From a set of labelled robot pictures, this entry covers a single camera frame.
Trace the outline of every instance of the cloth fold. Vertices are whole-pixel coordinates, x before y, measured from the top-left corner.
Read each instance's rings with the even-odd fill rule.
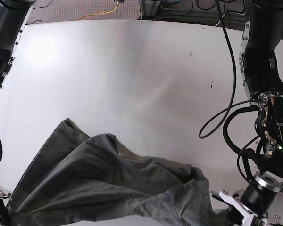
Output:
[[[152,217],[166,226],[223,226],[201,170],[140,157],[112,134],[89,137],[61,122],[18,183],[8,204],[12,226]]]

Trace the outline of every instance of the white tabletop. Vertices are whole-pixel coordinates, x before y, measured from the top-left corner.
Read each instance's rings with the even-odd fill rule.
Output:
[[[236,56],[242,32],[228,30]],[[283,40],[276,48],[283,80]],[[138,155],[199,167],[213,190],[245,189],[222,130],[198,139],[228,106],[233,69],[221,28],[158,21],[75,21],[26,26],[0,90],[0,184],[13,190],[59,123],[113,133]],[[240,72],[235,103],[246,100]],[[257,113],[229,131],[244,145]],[[213,201],[215,209],[224,207]]]

